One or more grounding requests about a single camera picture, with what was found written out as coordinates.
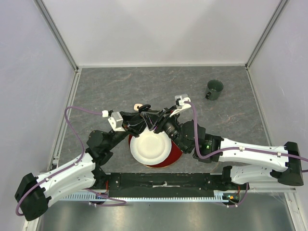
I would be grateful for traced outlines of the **black earbud charging case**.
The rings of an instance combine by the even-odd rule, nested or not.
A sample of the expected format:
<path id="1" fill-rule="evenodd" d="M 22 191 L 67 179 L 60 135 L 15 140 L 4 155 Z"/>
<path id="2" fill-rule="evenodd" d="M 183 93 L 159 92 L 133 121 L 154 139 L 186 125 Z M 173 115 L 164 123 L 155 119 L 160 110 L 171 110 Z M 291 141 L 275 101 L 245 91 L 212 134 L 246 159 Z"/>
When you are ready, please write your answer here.
<path id="1" fill-rule="evenodd" d="M 149 109 L 151 108 L 151 105 L 149 104 L 145 104 L 145 105 L 142 105 L 138 108 L 138 112 L 141 113 L 141 112 L 147 112 Z"/>

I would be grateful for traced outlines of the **pink earbud charging case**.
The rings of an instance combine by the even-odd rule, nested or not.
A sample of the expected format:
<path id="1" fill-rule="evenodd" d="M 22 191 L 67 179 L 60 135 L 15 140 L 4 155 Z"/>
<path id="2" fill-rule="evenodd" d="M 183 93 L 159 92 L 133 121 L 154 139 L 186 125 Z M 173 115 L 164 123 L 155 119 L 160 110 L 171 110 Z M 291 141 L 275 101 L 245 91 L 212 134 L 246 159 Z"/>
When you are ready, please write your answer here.
<path id="1" fill-rule="evenodd" d="M 133 109 L 134 109 L 134 111 L 137 111 L 137 112 L 138 112 L 140 107 L 142 107 L 142 104 L 136 103 L 136 104 L 134 104 Z"/>

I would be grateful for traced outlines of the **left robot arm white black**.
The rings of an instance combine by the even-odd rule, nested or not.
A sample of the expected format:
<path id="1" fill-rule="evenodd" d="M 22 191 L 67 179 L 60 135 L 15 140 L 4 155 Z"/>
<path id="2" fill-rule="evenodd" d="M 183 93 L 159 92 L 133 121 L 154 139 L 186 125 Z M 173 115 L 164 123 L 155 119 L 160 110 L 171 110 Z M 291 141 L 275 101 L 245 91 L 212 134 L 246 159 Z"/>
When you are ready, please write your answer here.
<path id="1" fill-rule="evenodd" d="M 99 113 L 106 117 L 112 129 L 109 132 L 95 130 L 88 138 L 88 147 L 66 164 L 37 176 L 23 176 L 14 195 L 17 216 L 27 221 L 35 220 L 61 198 L 79 190 L 104 187 L 107 175 L 101 169 L 113 155 L 111 150 L 128 135 L 139 136 L 146 124 L 139 112 Z"/>

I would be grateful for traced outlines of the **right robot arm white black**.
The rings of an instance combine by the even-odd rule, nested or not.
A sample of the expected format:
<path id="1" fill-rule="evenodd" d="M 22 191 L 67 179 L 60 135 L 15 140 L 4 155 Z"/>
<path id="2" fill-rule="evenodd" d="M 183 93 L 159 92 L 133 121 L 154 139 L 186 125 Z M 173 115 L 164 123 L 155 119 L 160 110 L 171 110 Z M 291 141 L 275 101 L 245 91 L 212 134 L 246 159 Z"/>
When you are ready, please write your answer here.
<path id="1" fill-rule="evenodd" d="M 296 142 L 283 146 L 260 146 L 232 141 L 206 133 L 196 119 L 183 124 L 173 109 L 154 111 L 140 109 L 148 129 L 158 134 L 164 132 L 185 154 L 193 153 L 201 162 L 239 162 L 244 167 L 226 167 L 220 177 L 221 186 L 232 189 L 237 184 L 250 181 L 276 179 L 288 186 L 302 186 L 303 172 Z"/>

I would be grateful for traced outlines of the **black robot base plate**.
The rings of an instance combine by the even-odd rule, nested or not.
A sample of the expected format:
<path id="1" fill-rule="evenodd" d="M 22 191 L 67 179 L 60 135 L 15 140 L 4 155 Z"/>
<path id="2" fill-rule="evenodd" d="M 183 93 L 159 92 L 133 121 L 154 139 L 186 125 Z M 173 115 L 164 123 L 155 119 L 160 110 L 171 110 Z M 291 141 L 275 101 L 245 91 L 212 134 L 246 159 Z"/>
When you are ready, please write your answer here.
<path id="1" fill-rule="evenodd" d="M 231 182 L 221 174 L 209 173 L 110 173 L 92 189 L 108 190 L 110 197 L 184 198 L 212 197 L 214 191 L 242 191 L 246 185 Z"/>

